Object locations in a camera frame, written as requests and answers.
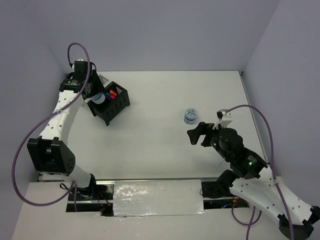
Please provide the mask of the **orange highlighter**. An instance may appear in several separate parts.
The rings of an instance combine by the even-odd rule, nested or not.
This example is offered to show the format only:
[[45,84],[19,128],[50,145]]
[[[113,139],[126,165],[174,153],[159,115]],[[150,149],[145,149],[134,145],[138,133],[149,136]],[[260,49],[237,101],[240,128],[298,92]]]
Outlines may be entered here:
[[110,94],[113,95],[114,97],[117,96],[117,94],[116,94],[114,91],[112,91],[112,90],[110,91]]

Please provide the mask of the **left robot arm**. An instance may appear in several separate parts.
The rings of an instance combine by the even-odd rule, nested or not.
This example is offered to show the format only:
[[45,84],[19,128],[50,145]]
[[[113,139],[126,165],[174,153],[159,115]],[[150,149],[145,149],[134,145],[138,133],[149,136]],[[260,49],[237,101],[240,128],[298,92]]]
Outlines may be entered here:
[[75,191],[91,200],[98,193],[96,179],[76,164],[68,138],[76,114],[85,101],[105,104],[105,88],[93,62],[78,59],[71,64],[71,69],[60,84],[53,116],[45,121],[46,126],[37,138],[28,140],[27,150],[38,172],[60,176],[74,184]]

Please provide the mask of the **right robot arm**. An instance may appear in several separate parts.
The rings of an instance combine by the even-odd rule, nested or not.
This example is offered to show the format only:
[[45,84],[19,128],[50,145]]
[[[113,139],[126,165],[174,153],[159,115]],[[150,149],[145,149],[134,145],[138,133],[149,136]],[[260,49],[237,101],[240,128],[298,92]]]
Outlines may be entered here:
[[274,179],[271,165],[246,148],[236,130],[200,122],[187,135],[192,145],[204,136],[201,146],[214,148],[230,165],[216,181],[202,182],[203,197],[240,197],[273,219],[288,239],[311,236],[320,208],[305,203],[280,178]]

